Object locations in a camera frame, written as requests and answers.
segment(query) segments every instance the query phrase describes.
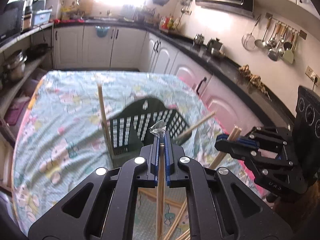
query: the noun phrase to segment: pink cabinet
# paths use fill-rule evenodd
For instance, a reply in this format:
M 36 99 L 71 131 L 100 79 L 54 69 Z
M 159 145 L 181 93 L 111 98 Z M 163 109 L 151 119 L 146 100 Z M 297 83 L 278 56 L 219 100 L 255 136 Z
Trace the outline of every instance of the pink cabinet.
M 194 91 L 196 91 L 201 84 L 198 90 L 199 95 L 204 91 L 211 78 L 209 72 L 182 52 L 178 53 L 170 74 L 177 76 Z
M 210 111 L 217 111 L 215 117 L 228 133 L 234 125 L 242 129 L 242 135 L 249 132 L 253 126 L 263 126 L 250 108 L 215 76 L 208 82 L 201 100 Z

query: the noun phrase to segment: silver screw head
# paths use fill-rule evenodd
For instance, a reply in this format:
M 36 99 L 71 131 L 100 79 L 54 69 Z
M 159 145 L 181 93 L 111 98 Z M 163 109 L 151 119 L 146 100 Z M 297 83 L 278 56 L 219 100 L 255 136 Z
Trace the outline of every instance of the silver screw head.
M 190 158 L 183 156 L 183 157 L 180 158 L 179 161 L 181 163 L 188 163 L 188 162 L 190 162 Z
M 221 174 L 221 175 L 227 175 L 228 174 L 228 169 L 225 168 L 225 167 L 221 167 L 218 169 L 218 172 Z
M 96 174 L 99 175 L 99 176 L 102 176 L 104 174 L 107 173 L 107 169 L 106 168 L 97 168 L 96 169 Z
M 141 157 L 141 156 L 136 157 L 134 159 L 134 162 L 137 163 L 137 164 L 143 164 L 145 161 L 146 161 L 146 159 L 144 157 Z

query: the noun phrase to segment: electrical outlet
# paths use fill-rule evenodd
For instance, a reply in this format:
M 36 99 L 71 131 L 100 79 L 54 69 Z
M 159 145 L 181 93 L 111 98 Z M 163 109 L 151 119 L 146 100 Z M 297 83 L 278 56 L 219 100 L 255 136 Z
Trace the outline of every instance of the electrical outlet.
M 312 68 L 308 66 L 305 73 L 309 78 L 311 78 L 311 76 L 313 74 Z

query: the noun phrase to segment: shelf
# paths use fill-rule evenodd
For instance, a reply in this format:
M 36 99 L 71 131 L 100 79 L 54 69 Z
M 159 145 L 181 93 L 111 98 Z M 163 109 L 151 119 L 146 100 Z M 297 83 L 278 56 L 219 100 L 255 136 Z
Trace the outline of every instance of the shelf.
M 13 40 L 9 41 L 8 43 L 6 43 L 2 47 L 0 47 L 0 53 L 4 52 L 7 48 L 9 48 L 12 45 L 16 44 L 18 41 L 21 41 L 24 38 L 26 38 L 26 37 L 28 37 L 28 36 L 30 36 L 32 34 L 37 33 L 38 31 L 41 30 L 41 28 L 44 30 L 44 29 L 49 28 L 51 26 L 53 26 L 53 23 L 46 23 L 46 24 L 40 25 L 40 27 L 36 27 L 36 28 L 26 32 L 26 33 L 23 33 L 23 34 L 19 35 L 18 37 L 14 38 Z
M 47 52 L 40 58 L 37 58 L 33 61 L 26 62 L 26 70 L 24 77 L 12 87 L 4 88 L 0 93 L 0 117 L 4 118 L 5 113 L 7 112 L 12 100 L 15 98 L 17 93 L 19 92 L 22 85 L 26 82 L 28 77 L 32 74 L 32 72 L 42 63 L 44 58 L 51 53 L 51 51 Z

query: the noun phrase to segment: black basket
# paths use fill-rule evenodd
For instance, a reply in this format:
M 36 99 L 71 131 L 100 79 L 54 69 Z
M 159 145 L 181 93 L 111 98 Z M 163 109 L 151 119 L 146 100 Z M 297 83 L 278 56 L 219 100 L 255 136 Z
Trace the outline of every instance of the black basket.
M 110 120 L 114 168 L 139 156 L 143 146 L 153 143 L 154 135 L 149 132 L 149 128 L 160 120 L 164 121 L 171 138 L 177 137 L 189 127 L 176 109 L 167 109 L 157 98 L 135 101 Z M 183 138 L 180 143 L 187 141 L 190 136 Z

